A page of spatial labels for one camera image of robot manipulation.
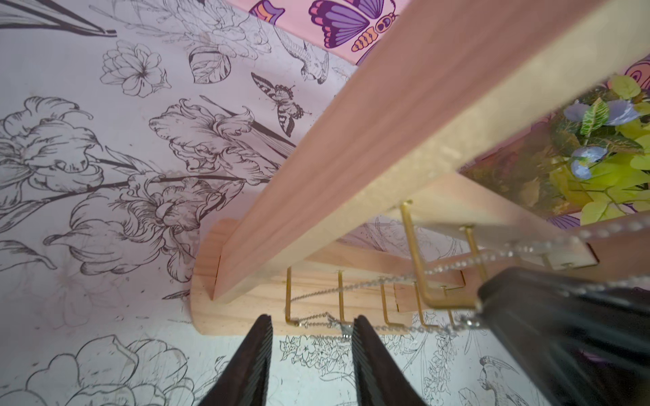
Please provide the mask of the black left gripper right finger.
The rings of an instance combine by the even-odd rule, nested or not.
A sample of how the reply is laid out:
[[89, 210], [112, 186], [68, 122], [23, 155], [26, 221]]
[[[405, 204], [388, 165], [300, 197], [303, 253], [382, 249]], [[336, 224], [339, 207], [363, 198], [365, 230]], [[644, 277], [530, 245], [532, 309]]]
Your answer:
[[426, 405], [409, 384], [365, 316], [358, 316], [353, 323], [351, 352], [357, 404]]

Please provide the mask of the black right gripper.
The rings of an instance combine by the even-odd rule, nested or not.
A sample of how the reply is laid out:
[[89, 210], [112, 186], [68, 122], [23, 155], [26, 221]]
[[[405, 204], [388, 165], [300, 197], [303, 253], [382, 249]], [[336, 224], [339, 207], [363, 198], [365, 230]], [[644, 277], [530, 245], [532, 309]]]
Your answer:
[[649, 403], [649, 292], [510, 267], [479, 318], [552, 405]]

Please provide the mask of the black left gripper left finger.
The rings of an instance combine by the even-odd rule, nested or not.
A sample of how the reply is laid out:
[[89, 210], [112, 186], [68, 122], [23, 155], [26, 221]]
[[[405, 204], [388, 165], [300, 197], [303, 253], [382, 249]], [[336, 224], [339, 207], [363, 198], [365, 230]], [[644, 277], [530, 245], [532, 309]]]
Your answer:
[[259, 316], [199, 405], [266, 405], [273, 336], [272, 317]]

